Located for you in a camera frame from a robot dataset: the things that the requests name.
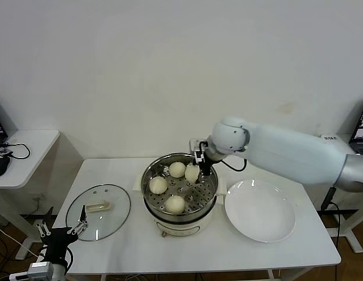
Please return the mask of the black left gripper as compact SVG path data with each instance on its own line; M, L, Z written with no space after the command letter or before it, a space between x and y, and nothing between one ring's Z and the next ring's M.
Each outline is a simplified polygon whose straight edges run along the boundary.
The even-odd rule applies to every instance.
M81 235L88 228L85 205L82 206L80 217L74 227L52 228L52 212L53 207L50 207L42 221L36 224L45 245L67 248L76 242L78 235Z

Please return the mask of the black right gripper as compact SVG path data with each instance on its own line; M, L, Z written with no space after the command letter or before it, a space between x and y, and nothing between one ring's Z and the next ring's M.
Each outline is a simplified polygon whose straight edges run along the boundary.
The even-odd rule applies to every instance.
M206 156L205 151L198 150L198 165L201 168L202 176L210 176L211 175L211 160Z

